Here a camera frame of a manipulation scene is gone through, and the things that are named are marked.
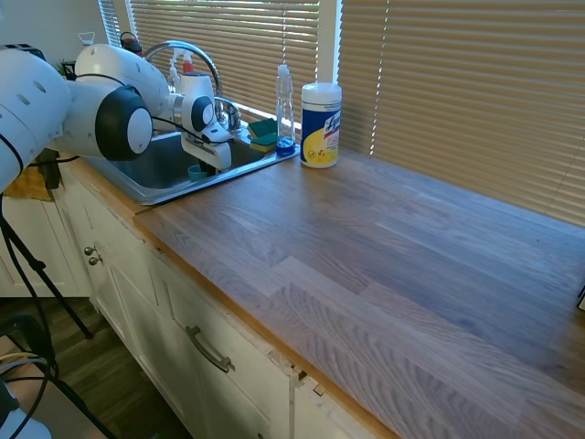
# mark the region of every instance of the sponge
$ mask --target sponge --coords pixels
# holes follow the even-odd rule
[[[276,133],[265,134],[257,139],[252,139],[250,148],[262,153],[269,153],[276,147]]]
[[[278,125],[275,119],[263,119],[248,124],[248,129],[254,137],[263,137],[266,134],[276,133]]]

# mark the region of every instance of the chrome faucet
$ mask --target chrome faucet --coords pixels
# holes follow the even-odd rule
[[[216,96],[216,102],[226,103],[229,107],[228,110],[228,130],[238,131],[241,127],[241,112],[239,112],[238,106],[230,101],[229,99]]]
[[[149,61],[155,54],[167,48],[181,48],[182,50],[188,50],[189,52],[196,54],[203,60],[203,62],[207,64],[207,67],[209,68],[209,71],[211,71],[211,75],[213,76],[213,80],[216,83],[217,94],[215,103],[216,117],[218,118],[218,121],[220,123],[225,122],[225,119],[223,117],[223,103],[226,103],[230,107],[228,113],[229,121],[228,129],[230,131],[237,131],[240,126],[241,114],[234,102],[223,97],[223,87],[221,84],[221,78],[219,77],[219,71],[216,65],[214,64],[213,59],[211,59],[211,57],[207,53],[205,53],[203,49],[198,48],[197,46],[191,43],[173,39],[165,41],[164,43],[156,44],[149,48],[148,50],[146,50],[144,52],[144,59]]]

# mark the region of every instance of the tripod leg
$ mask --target tripod leg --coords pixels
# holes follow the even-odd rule
[[[12,229],[12,227],[10,226],[10,224],[8,224],[7,221],[4,221],[3,226],[4,226],[3,229],[8,234],[8,239],[15,244],[20,254],[23,255],[23,257],[27,260],[30,267],[38,274],[38,277],[42,279],[42,281],[45,283],[50,292],[55,296],[58,303],[63,307],[63,309],[65,309],[67,314],[69,314],[71,319],[78,326],[78,328],[83,333],[85,338],[87,338],[88,340],[92,339],[93,334],[87,329],[85,324],[81,321],[80,317],[75,313],[73,308],[71,308],[69,304],[65,301],[65,298],[63,297],[61,292],[58,290],[58,288],[53,284],[53,282],[45,273],[46,265],[42,261],[38,261],[37,259],[35,259],[35,257],[28,250],[26,245],[20,240],[16,232]]]

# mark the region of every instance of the stainless steel sink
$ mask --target stainless steel sink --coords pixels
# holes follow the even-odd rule
[[[230,141],[231,169],[198,181],[191,181],[187,169],[199,160],[183,151],[180,133],[163,134],[151,142],[136,160],[111,162],[104,158],[85,158],[91,167],[113,183],[134,202],[151,206],[248,174],[299,154],[280,157],[250,148],[248,129]]]

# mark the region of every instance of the beige blinds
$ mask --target beige blinds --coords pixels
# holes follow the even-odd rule
[[[278,65],[291,70],[296,111],[300,90],[315,81],[318,0],[129,0],[145,49],[181,39],[204,49],[218,66],[225,97],[270,114]],[[155,60],[168,71],[172,52]],[[206,70],[194,59],[196,69]]]
[[[114,0],[99,0],[101,19],[106,30],[108,42],[113,46],[120,46],[120,25]]]
[[[342,142],[585,225],[585,1],[345,0]]]

